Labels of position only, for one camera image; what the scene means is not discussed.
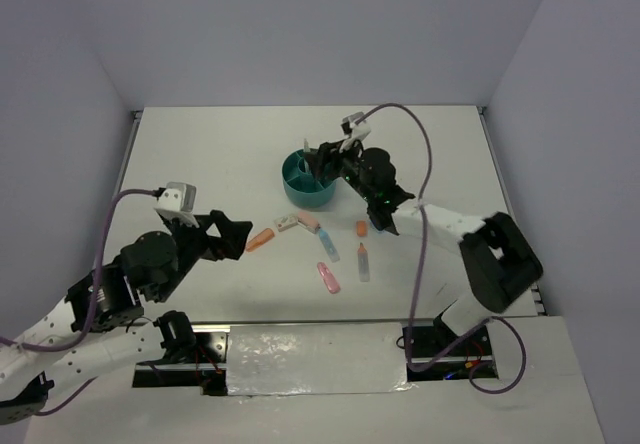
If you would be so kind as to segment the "blue highlighter marker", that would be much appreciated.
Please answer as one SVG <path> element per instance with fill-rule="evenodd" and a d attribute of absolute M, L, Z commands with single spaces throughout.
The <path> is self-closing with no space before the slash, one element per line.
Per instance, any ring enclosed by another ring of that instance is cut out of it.
<path fill-rule="evenodd" d="M 328 234 L 328 232 L 326 230 L 324 230 L 323 228 L 320 228 L 318 230 L 318 237 L 320 239 L 320 242 L 322 243 L 329 259 L 331 262 L 338 262 L 340 260 L 340 256 L 339 253 L 330 237 L 330 235 Z"/>

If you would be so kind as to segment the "grey translucent highlighter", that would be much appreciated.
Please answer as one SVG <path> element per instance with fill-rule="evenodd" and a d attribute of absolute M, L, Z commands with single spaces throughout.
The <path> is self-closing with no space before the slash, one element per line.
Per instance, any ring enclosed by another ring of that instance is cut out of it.
<path fill-rule="evenodd" d="M 361 282 L 370 281 L 370 267 L 368 251 L 362 242 L 359 243 L 357 249 L 358 274 Z"/>

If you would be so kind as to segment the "yellow gel pen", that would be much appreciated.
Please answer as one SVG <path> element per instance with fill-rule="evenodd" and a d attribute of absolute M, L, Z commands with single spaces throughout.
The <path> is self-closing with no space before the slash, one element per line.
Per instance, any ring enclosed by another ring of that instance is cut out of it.
<path fill-rule="evenodd" d="M 309 142 L 306 138 L 304 138 L 303 140 L 303 158 L 304 158 L 304 170 L 306 173 L 310 173 L 310 167 L 309 167 L 309 162 L 307 160 L 308 158 L 308 154 L 310 153 L 310 146 L 309 146 Z"/>

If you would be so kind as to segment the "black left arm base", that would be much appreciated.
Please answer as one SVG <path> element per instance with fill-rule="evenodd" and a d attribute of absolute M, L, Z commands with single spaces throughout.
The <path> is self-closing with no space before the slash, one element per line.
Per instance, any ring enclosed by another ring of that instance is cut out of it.
<path fill-rule="evenodd" d="M 149 363 L 138 363 L 132 379 L 134 389 L 197 388 L 204 396 L 228 395 L 227 357 L 230 329 L 208 324 L 192 324 L 192 338 L 183 339 L 184 321 L 169 312 L 168 318 L 155 320 L 141 317 L 132 320 L 125 332 L 135 334 L 143 325 L 151 324 L 160 334 L 167 331 L 170 349 L 162 349 L 162 357 Z"/>

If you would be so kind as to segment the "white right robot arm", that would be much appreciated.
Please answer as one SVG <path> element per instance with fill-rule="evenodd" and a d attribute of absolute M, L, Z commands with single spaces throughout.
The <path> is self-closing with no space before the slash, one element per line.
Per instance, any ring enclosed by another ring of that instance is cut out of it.
<path fill-rule="evenodd" d="M 457 355 L 469 331 L 502 315 L 543 275 L 543 266 L 514 219 L 497 212 L 489 217 L 464 215 L 426 204 L 402 189 L 387 151 L 365 149 L 360 141 L 323 143 L 304 152 L 312 174 L 343 179 L 367 204 L 373 227 L 396 236 L 422 240 L 418 276 L 424 272 L 429 244 L 461 258 L 468 285 L 437 315 L 436 347 Z"/>

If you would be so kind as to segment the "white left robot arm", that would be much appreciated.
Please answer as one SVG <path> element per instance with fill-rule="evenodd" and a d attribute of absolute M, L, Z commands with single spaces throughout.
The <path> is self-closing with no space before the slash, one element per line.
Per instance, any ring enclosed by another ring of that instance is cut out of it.
<path fill-rule="evenodd" d="M 193 225 L 164 220 L 88 274 L 54 309 L 1 348 L 1 422 L 46 414 L 47 401 L 129 364 L 182 363 L 198 347 L 187 315 L 170 310 L 146 322 L 145 303 L 164 303 L 201 260 L 239 259 L 252 223 L 218 210 Z"/>

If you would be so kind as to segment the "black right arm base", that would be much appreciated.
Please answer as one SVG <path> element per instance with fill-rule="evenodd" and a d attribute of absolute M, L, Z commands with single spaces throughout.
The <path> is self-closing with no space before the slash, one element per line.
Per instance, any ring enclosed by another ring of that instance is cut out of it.
<path fill-rule="evenodd" d="M 412 328 L 410 348 L 414 366 L 432 360 L 452 343 L 455 335 L 448 336 L 444 329 L 433 325 L 417 325 Z M 472 370 L 475 378 L 497 379 L 493 350 L 486 326 L 477 330 L 429 369 L 416 371 L 406 367 L 407 380 L 411 383 L 429 381 L 467 380 Z"/>

